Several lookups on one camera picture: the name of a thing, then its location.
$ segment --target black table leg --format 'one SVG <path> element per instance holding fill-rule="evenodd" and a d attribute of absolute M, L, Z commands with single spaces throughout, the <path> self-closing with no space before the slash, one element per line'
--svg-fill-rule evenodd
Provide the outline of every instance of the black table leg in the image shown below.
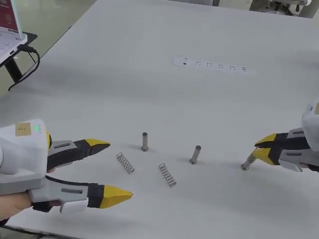
<path fill-rule="evenodd" d="M 5 65 L 6 69 L 8 70 L 11 78 L 15 83 L 17 83 L 22 78 L 22 73 L 20 69 L 18 68 L 18 65 L 16 64 L 14 58 L 11 58 L 8 60 Z"/>

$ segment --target white tabletop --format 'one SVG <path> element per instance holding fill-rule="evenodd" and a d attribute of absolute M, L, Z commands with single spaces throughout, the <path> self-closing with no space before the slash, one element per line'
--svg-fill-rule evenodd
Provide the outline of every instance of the white tabletop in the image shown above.
<path fill-rule="evenodd" d="M 173 66 L 175 57 L 251 74 Z M 0 124 L 43 119 L 54 140 L 93 137 L 101 153 L 56 170 L 63 180 L 134 192 L 105 210 L 9 225 L 86 239 L 269 239 L 319 234 L 319 174 L 243 163 L 256 141 L 301 126 L 319 89 L 310 19 L 160 0 L 100 0 L 0 101 Z M 141 152 L 142 132 L 149 152 Z M 198 164 L 188 160 L 202 146 Z M 115 158 L 134 165 L 127 174 Z M 165 184 L 164 162 L 177 184 Z"/>

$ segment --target metal pin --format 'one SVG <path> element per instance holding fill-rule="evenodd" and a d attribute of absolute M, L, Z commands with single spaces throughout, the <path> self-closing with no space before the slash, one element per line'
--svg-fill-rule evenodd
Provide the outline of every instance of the metal pin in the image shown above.
<path fill-rule="evenodd" d="M 253 162 L 256 161 L 257 158 L 256 158 L 255 155 L 254 155 L 254 152 L 255 152 L 256 150 L 259 150 L 259 148 L 256 148 L 256 149 L 248 156 L 246 162 L 244 162 L 244 163 L 241 165 L 241 169 L 242 169 L 242 170 L 247 171 L 247 170 L 249 169 L 250 165 L 252 165 Z"/>
<path fill-rule="evenodd" d="M 193 153 L 193 157 L 189 160 L 189 162 L 191 164 L 193 164 L 193 165 L 197 164 L 197 158 L 199 156 L 200 150 L 201 150 L 201 146 L 197 145 L 195 147 L 195 150 L 194 150 L 194 153 Z"/>
<path fill-rule="evenodd" d="M 142 134 L 142 136 L 143 136 L 142 151 L 143 152 L 147 152 L 149 150 L 149 147 L 148 147 L 148 133 L 144 132 Z"/>

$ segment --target laptop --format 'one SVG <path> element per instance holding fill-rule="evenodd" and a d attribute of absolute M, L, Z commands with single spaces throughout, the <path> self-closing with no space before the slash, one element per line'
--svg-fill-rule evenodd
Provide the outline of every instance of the laptop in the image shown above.
<path fill-rule="evenodd" d="M 0 0 L 0 64 L 26 42 L 14 0 Z"/>

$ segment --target floor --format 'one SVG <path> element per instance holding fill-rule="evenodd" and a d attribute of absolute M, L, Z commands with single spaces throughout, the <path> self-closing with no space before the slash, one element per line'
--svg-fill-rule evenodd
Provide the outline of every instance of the floor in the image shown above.
<path fill-rule="evenodd" d="M 31 46 L 41 56 L 72 26 L 96 0 L 15 0 L 23 31 L 38 35 Z M 25 73 L 33 65 L 26 53 L 19 53 L 16 62 Z M 13 84 L 5 67 L 0 68 L 0 96 Z M 7 229 L 0 229 L 0 239 L 38 239 Z"/>

